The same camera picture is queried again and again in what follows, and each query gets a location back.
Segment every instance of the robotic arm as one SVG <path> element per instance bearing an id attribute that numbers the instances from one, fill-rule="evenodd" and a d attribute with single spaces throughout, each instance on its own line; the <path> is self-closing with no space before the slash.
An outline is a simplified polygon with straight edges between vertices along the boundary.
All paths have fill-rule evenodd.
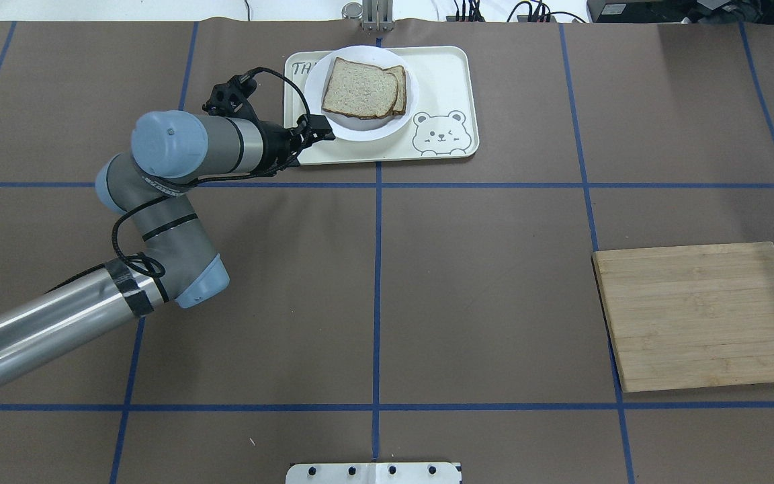
<path id="1" fill-rule="evenodd" d="M 295 128 L 258 119 L 248 101 L 258 73 L 280 77 L 300 95 L 306 114 Z M 295 165 L 314 142 L 334 140 L 327 119 L 310 114 L 300 89 L 263 67 L 214 86 L 202 108 L 207 116 L 145 114 L 132 132 L 131 151 L 101 169 L 97 195 L 122 215 L 113 227 L 117 258 L 0 315 L 0 386 L 160 304 L 174 300 L 186 309 L 225 289 L 223 261 L 187 191 L 209 181 L 271 177 Z M 125 256 L 117 242 L 127 218 L 145 242 L 134 256 Z"/>

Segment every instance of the light blue joint cap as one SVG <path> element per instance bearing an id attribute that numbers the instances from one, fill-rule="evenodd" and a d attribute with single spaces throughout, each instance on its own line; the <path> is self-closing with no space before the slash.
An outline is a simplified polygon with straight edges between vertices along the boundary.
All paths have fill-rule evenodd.
<path id="1" fill-rule="evenodd" d="M 110 165 L 113 163 L 113 159 L 110 159 L 97 174 L 97 178 L 95 178 L 95 192 L 97 192 L 97 198 L 101 199 L 101 203 L 106 205 L 107 208 L 116 212 L 116 214 L 123 215 L 126 212 L 113 200 L 113 196 L 110 194 L 110 185 L 107 183 L 107 174 L 110 173 Z"/>
<path id="2" fill-rule="evenodd" d="M 151 111 L 136 122 L 130 137 L 139 168 L 161 178 L 180 178 L 199 168 L 208 153 L 208 132 L 184 111 Z"/>
<path id="3" fill-rule="evenodd" d="M 187 309 L 196 306 L 220 291 L 228 287 L 228 272 L 225 270 L 219 254 L 205 267 L 205 270 L 196 278 L 196 281 L 184 289 L 184 292 L 175 299 L 178 306 Z"/>

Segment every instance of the white label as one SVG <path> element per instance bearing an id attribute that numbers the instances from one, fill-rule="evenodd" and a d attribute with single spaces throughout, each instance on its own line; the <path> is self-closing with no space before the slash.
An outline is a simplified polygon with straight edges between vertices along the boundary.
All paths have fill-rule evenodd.
<path id="1" fill-rule="evenodd" d="M 626 10 L 625 3 L 608 3 L 604 9 L 602 9 L 602 15 L 620 15 Z"/>

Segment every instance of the wooden cutting board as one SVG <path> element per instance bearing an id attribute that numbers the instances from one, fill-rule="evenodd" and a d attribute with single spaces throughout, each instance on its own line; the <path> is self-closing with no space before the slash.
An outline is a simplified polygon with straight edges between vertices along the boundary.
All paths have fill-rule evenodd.
<path id="1" fill-rule="evenodd" d="M 624 392 L 774 382 L 772 242 L 597 251 Z"/>

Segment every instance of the white floor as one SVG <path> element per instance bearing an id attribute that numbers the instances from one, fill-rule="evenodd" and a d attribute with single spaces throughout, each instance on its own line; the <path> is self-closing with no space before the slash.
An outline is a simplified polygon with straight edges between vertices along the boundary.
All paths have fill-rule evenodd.
<path id="1" fill-rule="evenodd" d="M 252 19 L 336 19 L 349 0 L 249 0 Z M 586 0 L 546 0 L 553 10 L 575 13 L 587 19 Z M 506 21 L 515 0 L 482 0 L 488 22 Z M 526 7 L 519 12 L 525 13 Z M 443 19 L 455 13 L 452 0 L 394 0 L 394 18 Z M 246 19 L 245 0 L 0 0 L 0 19 L 27 21 L 91 21 L 92 19 L 206 19 L 224 16 Z M 561 22 L 571 20 L 560 15 Z"/>

